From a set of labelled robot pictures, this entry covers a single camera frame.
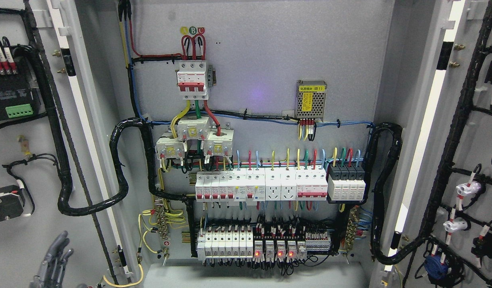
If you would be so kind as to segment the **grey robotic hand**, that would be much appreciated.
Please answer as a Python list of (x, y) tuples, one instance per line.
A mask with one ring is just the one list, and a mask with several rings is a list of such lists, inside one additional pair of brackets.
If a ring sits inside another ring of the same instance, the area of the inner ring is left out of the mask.
[(70, 243), (68, 232), (61, 232), (48, 248), (44, 259), (41, 261), (37, 275), (30, 282), (30, 288), (61, 288), (65, 276), (68, 258), (74, 253), (70, 248), (64, 252)]

